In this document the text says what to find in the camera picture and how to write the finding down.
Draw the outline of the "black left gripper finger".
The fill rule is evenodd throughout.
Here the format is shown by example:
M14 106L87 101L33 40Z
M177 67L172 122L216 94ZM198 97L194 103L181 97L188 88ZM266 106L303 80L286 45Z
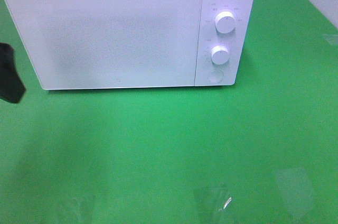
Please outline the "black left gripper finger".
M18 104L26 88L17 73L14 54L14 49L9 44L1 43L1 99Z

